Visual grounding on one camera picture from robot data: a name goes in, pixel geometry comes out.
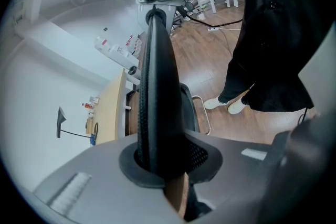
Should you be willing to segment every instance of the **black pants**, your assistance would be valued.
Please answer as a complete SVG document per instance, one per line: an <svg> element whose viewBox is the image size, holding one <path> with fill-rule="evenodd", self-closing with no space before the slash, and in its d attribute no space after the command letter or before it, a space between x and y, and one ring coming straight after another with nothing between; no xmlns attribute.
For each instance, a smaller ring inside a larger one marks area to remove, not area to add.
<svg viewBox="0 0 336 224"><path fill-rule="evenodd" d="M254 84L253 79L241 65L232 59L228 65L226 81L222 93L218 100L221 103L226 103L245 92ZM248 105L249 92L243 96L241 102Z"/></svg>
<svg viewBox="0 0 336 224"><path fill-rule="evenodd" d="M186 11L184 10L183 6L177 6L176 10L181 13L182 17L185 18L186 16L184 14L186 14Z"/></svg>

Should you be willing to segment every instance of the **wooden floor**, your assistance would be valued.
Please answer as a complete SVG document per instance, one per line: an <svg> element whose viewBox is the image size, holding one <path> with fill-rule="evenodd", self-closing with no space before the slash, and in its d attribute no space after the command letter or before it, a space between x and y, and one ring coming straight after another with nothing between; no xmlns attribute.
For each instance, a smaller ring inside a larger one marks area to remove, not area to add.
<svg viewBox="0 0 336 224"><path fill-rule="evenodd" d="M239 20L244 13L244 0L238 0L239 7L226 7L224 1L216 1L217 13L211 9L204 12L207 23L217 25ZM241 23L223 28L240 29ZM218 96L225 83L227 65L236 46L239 31L222 30L208 32L207 27L193 21L183 22L171 36L180 82L186 84L192 95L199 95L204 101ZM130 134L137 132L139 94L131 97ZM208 131L200 101L195 101L201 132ZM211 124L210 135L232 140L272 143L274 136L293 129L304 110L293 113L266 113L249 107L236 115L230 115L226 106L207 110ZM313 116L309 111L307 117Z"/></svg>

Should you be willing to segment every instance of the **white wall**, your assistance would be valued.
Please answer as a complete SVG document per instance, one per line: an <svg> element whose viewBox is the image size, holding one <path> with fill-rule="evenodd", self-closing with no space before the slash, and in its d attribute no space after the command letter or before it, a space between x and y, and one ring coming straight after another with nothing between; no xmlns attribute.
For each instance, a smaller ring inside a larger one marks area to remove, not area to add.
<svg viewBox="0 0 336 224"><path fill-rule="evenodd" d="M94 2L73 9L52 20L65 31L93 47L95 39L103 33L112 44L125 45L131 35L143 32L136 16L137 6L125 0Z"/></svg>
<svg viewBox="0 0 336 224"><path fill-rule="evenodd" d="M40 18L30 24L23 19L16 26L16 31L28 46L49 60L103 86L114 79L121 70L118 64L93 46L86 46L85 42L49 20Z"/></svg>
<svg viewBox="0 0 336 224"><path fill-rule="evenodd" d="M90 146L88 138L62 133L56 138L58 106L62 129L84 134L87 110L97 96L92 84L23 46L1 78L1 154L13 178L33 190L47 175Z"/></svg>

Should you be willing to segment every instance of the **cable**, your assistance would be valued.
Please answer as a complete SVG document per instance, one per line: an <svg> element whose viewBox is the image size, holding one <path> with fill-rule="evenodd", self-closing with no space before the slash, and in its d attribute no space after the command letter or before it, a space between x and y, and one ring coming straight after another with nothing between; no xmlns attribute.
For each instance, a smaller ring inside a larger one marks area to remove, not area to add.
<svg viewBox="0 0 336 224"><path fill-rule="evenodd" d="M224 37L226 39L227 50L230 52L230 55L231 55L231 58L232 58L232 52L230 51L229 41L227 41L226 34L221 29L219 29L219 30L224 34Z"/></svg>
<svg viewBox="0 0 336 224"><path fill-rule="evenodd" d="M240 23L243 19L240 19L240 20L237 20L235 22L231 22L231 23L225 23L225 24L221 24L221 25L210 25L210 24L207 24L201 20L197 20L197 19L194 19L193 17L189 16L187 13L185 12L180 12L182 15L188 17L189 19L195 21L195 22L198 22L198 23L201 23L202 25L206 25L208 27L220 27L220 26L226 26L226 25L232 25L232 24L237 24L237 23Z"/></svg>
<svg viewBox="0 0 336 224"><path fill-rule="evenodd" d="M193 23L193 22L189 22L189 21L185 21L185 22L188 22L188 23L194 24L194 25L203 25L203 24L200 24L200 23Z"/></svg>
<svg viewBox="0 0 336 224"><path fill-rule="evenodd" d="M80 135L80 134L74 134L74 133L70 133L68 131L64 131L64 130L61 130L62 132L65 132L65 133L68 133L68 134L73 134L73 135L77 135L77 136L82 136L82 137L87 137L87 138L91 138L91 136L87 136L87 135Z"/></svg>
<svg viewBox="0 0 336 224"><path fill-rule="evenodd" d="M305 120L305 117L306 117L306 115L307 115L307 111L308 111L308 108L306 108L304 114L302 114L302 115L299 117L298 125L299 125L300 123L302 123L302 122Z"/></svg>

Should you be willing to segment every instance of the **person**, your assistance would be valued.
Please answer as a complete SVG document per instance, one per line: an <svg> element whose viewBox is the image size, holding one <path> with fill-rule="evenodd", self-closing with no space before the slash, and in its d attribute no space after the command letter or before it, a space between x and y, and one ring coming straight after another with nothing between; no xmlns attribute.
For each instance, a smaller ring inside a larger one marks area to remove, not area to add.
<svg viewBox="0 0 336 224"><path fill-rule="evenodd" d="M298 73L322 43L335 19L326 0L245 0L243 23L221 94L207 109L246 106L265 112L313 107Z"/></svg>
<svg viewBox="0 0 336 224"><path fill-rule="evenodd" d="M181 14L181 16L183 17L183 20L185 20L185 21L189 21L189 20L191 20L189 17L187 17L185 14L187 13L189 16L191 16L191 15L193 15L193 13L192 12L187 12L184 8L183 8L183 6L178 6L178 7L176 7L176 11L179 13L179 14Z"/></svg>

